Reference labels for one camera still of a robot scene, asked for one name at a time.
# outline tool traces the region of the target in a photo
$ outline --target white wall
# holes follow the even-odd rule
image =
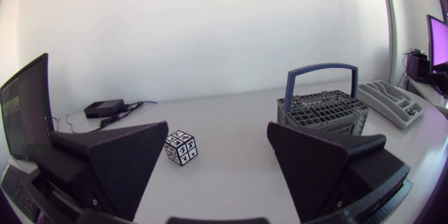
[[[430,14],[442,19],[442,9],[439,0],[393,0],[393,4],[398,45],[397,55],[392,65],[392,84],[397,85],[405,71],[402,64],[402,53],[410,48],[418,48],[428,52],[429,39],[426,15]]]
[[[164,101],[286,85],[345,62],[388,80],[385,0],[20,0],[20,66],[50,54],[55,116],[113,98]],[[301,83],[349,78],[328,71]]]
[[[19,0],[0,0],[0,86],[18,71],[17,23]],[[0,116],[0,169],[10,155]]]

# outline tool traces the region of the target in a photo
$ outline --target black and white cube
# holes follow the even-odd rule
[[[181,166],[197,156],[194,136],[180,130],[167,137],[164,147],[168,158]]]

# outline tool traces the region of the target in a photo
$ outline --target dish rack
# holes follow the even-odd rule
[[[342,91],[293,95],[295,77],[329,68],[351,70],[351,95]],[[358,68],[348,64],[315,64],[288,72],[285,97],[277,99],[277,122],[327,132],[361,135],[369,112],[356,98]]]

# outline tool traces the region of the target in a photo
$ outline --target blue handle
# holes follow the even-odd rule
[[[349,64],[341,64],[341,63],[325,63],[325,64],[314,64],[311,66],[304,66],[298,69],[294,69],[288,72],[288,82],[286,83],[286,92],[285,92],[285,103],[283,107],[285,112],[289,112],[291,110],[291,102],[293,99],[294,92],[294,83],[295,77],[300,74],[305,74],[310,71],[320,70],[320,69],[329,69],[329,68],[341,68],[341,69],[350,69],[351,70],[351,97],[356,98],[356,91],[358,90],[358,67],[351,66]]]

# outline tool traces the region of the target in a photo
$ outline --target grey utensil tray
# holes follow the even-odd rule
[[[358,99],[401,129],[424,111],[411,97],[381,80],[358,85]]]

